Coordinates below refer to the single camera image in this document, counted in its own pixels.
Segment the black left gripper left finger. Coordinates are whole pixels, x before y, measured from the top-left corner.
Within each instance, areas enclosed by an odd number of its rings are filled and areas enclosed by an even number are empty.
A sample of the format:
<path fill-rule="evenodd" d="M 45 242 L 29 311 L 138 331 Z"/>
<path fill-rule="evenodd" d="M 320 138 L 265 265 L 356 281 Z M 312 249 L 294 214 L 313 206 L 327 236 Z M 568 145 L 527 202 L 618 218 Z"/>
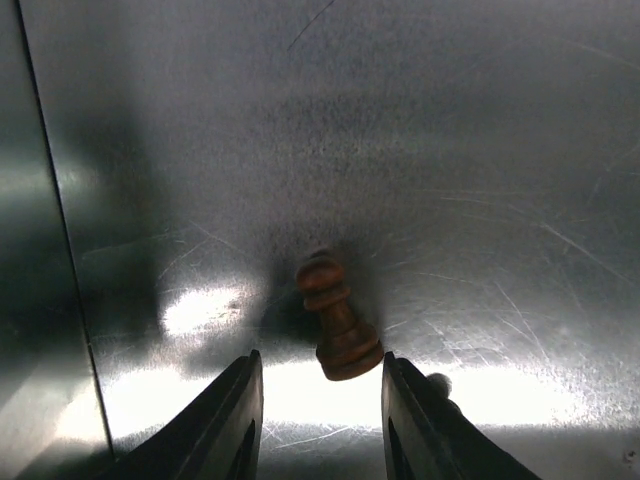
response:
<path fill-rule="evenodd" d="M 260 353 L 231 363 L 173 420 L 99 479 L 254 479 L 264 410 Z"/>

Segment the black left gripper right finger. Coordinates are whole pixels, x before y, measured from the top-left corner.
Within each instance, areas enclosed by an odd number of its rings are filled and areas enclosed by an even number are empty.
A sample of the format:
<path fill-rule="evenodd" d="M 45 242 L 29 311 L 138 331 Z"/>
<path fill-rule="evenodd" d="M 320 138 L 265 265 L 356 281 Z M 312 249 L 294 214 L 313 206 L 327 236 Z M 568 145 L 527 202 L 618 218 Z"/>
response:
<path fill-rule="evenodd" d="M 423 375 L 388 352 L 382 425 L 389 479 L 536 479 L 486 437 L 448 397 L 442 375 Z"/>

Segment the dark pawn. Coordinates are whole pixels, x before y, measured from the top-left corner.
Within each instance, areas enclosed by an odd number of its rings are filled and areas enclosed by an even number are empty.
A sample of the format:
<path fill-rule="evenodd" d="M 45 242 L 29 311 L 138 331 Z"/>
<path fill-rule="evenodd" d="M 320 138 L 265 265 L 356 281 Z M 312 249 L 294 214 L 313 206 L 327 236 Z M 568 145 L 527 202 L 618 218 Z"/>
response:
<path fill-rule="evenodd" d="M 319 319 L 321 337 L 316 357 L 330 381 L 346 381 L 375 368 L 384 357 L 376 329 L 350 305 L 351 288 L 345 269 L 333 256 L 321 252 L 308 258 L 295 275 L 304 308 Z"/>

